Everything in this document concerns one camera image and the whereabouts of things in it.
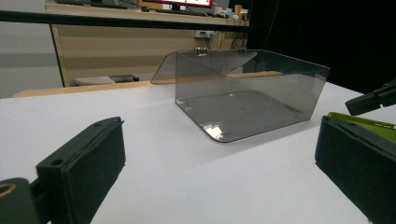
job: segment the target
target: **table surface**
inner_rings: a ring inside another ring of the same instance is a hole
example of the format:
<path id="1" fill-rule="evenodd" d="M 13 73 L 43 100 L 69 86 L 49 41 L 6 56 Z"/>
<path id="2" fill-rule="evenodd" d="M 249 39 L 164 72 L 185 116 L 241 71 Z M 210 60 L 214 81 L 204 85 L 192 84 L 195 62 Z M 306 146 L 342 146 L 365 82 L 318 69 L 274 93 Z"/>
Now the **table surface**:
<path id="1" fill-rule="evenodd" d="M 367 223 L 315 165 L 320 120 L 360 94 L 326 83 L 311 120 L 230 144 L 175 104 L 175 85 L 0 100 L 0 179 L 35 166 L 92 123 L 121 117 L 126 164 L 92 223 Z M 395 123 L 395 107 L 361 117 Z"/>

